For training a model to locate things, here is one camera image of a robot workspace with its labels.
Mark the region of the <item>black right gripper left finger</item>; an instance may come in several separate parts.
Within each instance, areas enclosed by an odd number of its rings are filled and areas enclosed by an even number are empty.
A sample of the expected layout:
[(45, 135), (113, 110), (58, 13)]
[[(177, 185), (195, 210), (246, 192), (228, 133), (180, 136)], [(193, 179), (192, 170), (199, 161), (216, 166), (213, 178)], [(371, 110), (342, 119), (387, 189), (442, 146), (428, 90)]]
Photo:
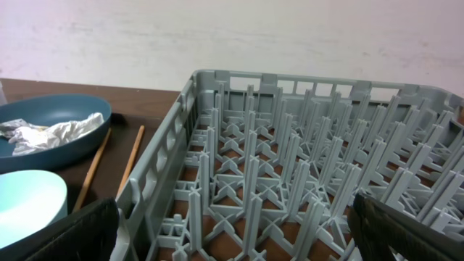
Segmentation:
[(108, 261), (115, 248), (119, 218), (118, 207), (113, 198), (96, 200), (4, 247), (1, 249), (1, 261)]

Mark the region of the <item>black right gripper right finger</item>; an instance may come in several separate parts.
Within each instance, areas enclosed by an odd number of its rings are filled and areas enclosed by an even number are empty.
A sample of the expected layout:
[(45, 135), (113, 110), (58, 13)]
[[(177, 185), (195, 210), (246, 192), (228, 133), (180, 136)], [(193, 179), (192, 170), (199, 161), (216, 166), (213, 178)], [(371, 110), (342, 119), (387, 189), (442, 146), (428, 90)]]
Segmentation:
[(463, 243), (364, 193), (356, 194), (347, 222), (363, 260), (394, 260), (392, 250), (406, 260), (463, 259)]

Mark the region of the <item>light blue small bowl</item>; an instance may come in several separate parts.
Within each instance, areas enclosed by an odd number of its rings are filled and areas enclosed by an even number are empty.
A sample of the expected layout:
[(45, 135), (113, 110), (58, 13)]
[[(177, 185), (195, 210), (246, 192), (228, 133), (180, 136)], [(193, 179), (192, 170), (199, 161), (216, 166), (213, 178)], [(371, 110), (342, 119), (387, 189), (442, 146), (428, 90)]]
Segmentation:
[(1, 175), (1, 247), (7, 247), (67, 216), (67, 185), (45, 170)]

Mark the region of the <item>white napkin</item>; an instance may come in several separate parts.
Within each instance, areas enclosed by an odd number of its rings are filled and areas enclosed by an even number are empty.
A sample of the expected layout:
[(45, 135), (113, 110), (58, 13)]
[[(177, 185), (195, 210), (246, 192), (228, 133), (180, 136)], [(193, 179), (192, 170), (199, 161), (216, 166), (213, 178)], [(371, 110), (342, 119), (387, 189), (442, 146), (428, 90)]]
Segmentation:
[(68, 144), (96, 130), (104, 123), (102, 113), (90, 114), (85, 120), (71, 120), (52, 126), (34, 125), (23, 119), (1, 123), (1, 137), (14, 144), (13, 156), (22, 156)]

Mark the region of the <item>dark blue bowl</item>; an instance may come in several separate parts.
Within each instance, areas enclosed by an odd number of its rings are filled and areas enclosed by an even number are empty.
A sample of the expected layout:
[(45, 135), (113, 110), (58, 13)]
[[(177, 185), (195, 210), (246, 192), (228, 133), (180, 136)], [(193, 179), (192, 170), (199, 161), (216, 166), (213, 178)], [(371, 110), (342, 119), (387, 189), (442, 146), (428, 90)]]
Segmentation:
[(38, 96), (1, 106), (1, 121), (23, 119), (27, 123), (52, 126), (71, 120), (85, 120), (99, 112), (103, 123), (93, 132), (68, 144), (43, 152), (14, 156), (15, 145), (1, 139), (1, 173), (17, 170), (55, 170), (72, 164), (94, 151), (107, 135), (112, 108), (108, 101), (85, 94)]

